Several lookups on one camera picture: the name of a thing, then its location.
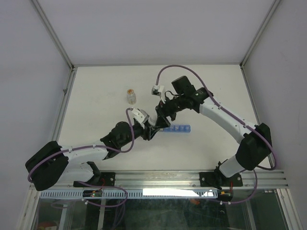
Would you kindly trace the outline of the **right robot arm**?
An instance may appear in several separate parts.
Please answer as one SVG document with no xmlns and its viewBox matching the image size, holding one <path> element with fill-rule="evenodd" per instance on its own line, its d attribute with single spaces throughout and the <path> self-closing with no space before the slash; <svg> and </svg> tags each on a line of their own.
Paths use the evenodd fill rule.
<svg viewBox="0 0 307 230">
<path fill-rule="evenodd" d="M 152 94 L 160 97 L 155 108 L 156 128 L 170 127 L 170 121 L 175 120 L 178 112 L 190 109 L 217 123 L 239 144 L 233 157 L 219 162 L 214 171 L 205 176 L 208 186 L 217 189 L 229 186 L 233 176 L 244 170 L 254 170 L 271 154 L 271 131 L 266 124 L 254 125 L 227 112 L 220 103 L 214 102 L 214 97 L 210 97 L 205 88 L 195 89 L 186 76 L 176 79 L 172 85 L 176 91 L 173 99 L 166 97 L 163 86 L 154 85 L 152 88 Z"/>
</svg>

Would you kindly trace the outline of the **blue weekly pill organizer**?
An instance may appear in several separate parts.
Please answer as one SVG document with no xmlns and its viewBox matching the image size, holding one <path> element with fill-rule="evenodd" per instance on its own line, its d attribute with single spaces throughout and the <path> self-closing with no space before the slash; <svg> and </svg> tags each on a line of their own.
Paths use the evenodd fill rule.
<svg viewBox="0 0 307 230">
<path fill-rule="evenodd" d="M 160 132 L 170 132 L 170 133 L 190 133 L 191 126 L 190 125 L 171 125 L 169 127 L 165 127 L 160 129 Z"/>
</svg>

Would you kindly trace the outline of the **white vitamin B bottle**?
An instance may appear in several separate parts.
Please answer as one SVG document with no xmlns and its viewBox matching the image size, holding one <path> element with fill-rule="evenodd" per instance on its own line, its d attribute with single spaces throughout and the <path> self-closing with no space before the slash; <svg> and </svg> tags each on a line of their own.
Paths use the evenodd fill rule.
<svg viewBox="0 0 307 230">
<path fill-rule="evenodd" d="M 148 123 L 151 125 L 151 126 L 156 126 L 156 121 L 157 121 L 157 117 L 156 116 L 149 116 L 148 118 Z"/>
</svg>

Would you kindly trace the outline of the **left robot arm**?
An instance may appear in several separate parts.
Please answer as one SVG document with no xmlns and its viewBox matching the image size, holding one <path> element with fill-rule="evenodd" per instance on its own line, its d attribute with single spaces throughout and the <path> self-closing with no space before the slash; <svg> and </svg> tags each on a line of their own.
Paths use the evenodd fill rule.
<svg viewBox="0 0 307 230">
<path fill-rule="evenodd" d="M 26 163 L 28 181 L 37 191 L 44 191 L 62 181 L 88 183 L 95 186 L 100 182 L 100 171 L 94 161 L 108 160 L 120 153 L 132 150 L 135 140 L 151 140 L 161 129 L 146 121 L 119 122 L 103 138 L 79 147 L 63 147 L 50 141 Z"/>
</svg>

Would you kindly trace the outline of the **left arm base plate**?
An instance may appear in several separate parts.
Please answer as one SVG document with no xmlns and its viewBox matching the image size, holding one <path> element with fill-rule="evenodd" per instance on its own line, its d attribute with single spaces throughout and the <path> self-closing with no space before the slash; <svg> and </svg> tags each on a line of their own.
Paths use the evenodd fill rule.
<svg viewBox="0 0 307 230">
<path fill-rule="evenodd" d="M 100 172 L 100 175 L 94 175 L 87 182 L 74 181 L 73 187 L 103 187 L 115 186 L 116 173 L 115 172 Z"/>
</svg>

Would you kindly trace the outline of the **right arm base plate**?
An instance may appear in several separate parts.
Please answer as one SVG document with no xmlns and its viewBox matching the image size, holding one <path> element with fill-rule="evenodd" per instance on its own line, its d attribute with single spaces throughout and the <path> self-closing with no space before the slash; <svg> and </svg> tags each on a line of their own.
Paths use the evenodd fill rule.
<svg viewBox="0 0 307 230">
<path fill-rule="evenodd" d="M 243 181 L 239 173 L 234 174 L 231 177 L 225 177 L 221 173 L 217 172 L 200 172 L 199 180 L 201 187 L 214 187 L 222 189 L 222 187 L 242 187 Z"/>
</svg>

